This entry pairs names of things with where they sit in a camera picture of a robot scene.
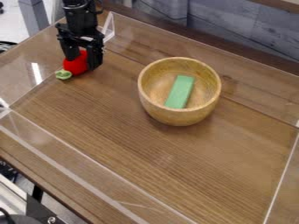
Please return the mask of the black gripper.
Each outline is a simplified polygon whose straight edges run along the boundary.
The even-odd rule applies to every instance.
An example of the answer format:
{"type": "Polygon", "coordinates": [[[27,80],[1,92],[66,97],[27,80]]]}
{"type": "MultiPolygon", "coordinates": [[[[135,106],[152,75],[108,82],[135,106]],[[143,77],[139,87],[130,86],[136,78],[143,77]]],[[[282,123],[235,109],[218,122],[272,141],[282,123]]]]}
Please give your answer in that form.
{"type": "Polygon", "coordinates": [[[80,56],[80,47],[87,48],[88,70],[94,71],[103,63],[104,34],[98,24],[58,23],[58,40],[68,61],[80,56]]]}

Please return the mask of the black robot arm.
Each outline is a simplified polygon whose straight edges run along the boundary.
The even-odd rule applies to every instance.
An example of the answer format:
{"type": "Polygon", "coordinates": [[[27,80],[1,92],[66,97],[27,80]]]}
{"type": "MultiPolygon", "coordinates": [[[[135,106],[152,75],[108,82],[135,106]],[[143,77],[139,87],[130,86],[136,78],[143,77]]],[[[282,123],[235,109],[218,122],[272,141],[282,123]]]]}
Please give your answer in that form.
{"type": "Polygon", "coordinates": [[[95,70],[103,64],[106,35],[99,31],[98,14],[94,0],[62,0],[67,23],[58,23],[58,40],[66,59],[74,61],[80,56],[80,48],[87,50],[87,67],[95,70]]]}

